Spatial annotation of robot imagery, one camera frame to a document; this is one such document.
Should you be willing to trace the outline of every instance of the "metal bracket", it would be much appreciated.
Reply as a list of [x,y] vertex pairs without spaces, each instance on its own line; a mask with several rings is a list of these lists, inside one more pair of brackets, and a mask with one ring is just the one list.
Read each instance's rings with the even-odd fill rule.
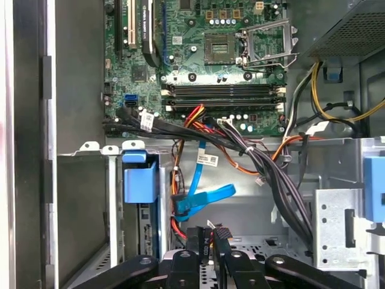
[[[256,55],[254,50],[254,31],[264,32],[273,28],[283,28],[283,52],[273,55]],[[274,21],[271,23],[266,23],[263,25],[255,25],[251,27],[244,28],[242,30],[241,38],[244,39],[246,44],[245,57],[242,59],[242,65],[244,68],[257,68],[257,67],[267,67],[267,66],[281,66],[282,68],[287,68],[292,65],[297,60],[298,53],[292,53],[294,46],[298,42],[298,38],[293,37],[293,34],[297,33],[297,29],[294,26],[291,26],[289,19],[282,19]],[[294,56],[294,59],[290,61],[287,65],[281,63],[268,63],[262,64],[261,62],[276,60],[278,58]]]
[[378,288],[378,256],[385,254],[385,236],[368,230],[363,218],[362,189],[315,191],[314,266],[324,271],[366,270],[365,288]]

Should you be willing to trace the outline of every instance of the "red wire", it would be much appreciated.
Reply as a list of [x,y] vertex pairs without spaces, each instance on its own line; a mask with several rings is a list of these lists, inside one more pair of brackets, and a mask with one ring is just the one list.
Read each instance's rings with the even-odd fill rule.
[[171,226],[178,235],[180,235],[183,239],[187,239],[187,236],[178,228],[174,218],[171,218]]

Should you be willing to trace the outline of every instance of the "pcie slot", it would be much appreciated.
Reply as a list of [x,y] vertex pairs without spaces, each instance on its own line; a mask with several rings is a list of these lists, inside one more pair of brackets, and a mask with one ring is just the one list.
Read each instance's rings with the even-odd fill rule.
[[128,47],[131,49],[137,48],[137,26],[136,15],[137,10],[135,0],[127,0],[127,15],[128,15]]
[[122,0],[114,0],[114,11],[115,11],[115,52],[118,59],[122,59],[123,55],[123,3]]

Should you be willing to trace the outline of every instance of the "white label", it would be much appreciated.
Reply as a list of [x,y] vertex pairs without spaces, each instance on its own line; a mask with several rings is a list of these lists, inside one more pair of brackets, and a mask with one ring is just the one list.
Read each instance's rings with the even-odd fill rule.
[[205,164],[207,166],[217,167],[218,157],[216,155],[206,155],[204,149],[198,150],[197,164]]
[[154,115],[146,111],[143,111],[142,119],[140,120],[140,128],[143,129],[144,131],[151,132],[153,123],[154,123]]
[[183,44],[183,37],[182,36],[173,36],[173,45],[182,45]]
[[324,131],[328,124],[329,124],[328,120],[326,120],[324,122],[319,122],[318,124],[311,126],[306,131],[306,134],[313,136],[316,132]]

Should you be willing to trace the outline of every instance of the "sata port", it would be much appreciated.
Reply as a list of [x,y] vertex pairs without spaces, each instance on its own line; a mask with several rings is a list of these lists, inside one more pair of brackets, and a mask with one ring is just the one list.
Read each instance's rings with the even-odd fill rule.
[[138,102],[136,101],[125,101],[125,107],[136,107]]

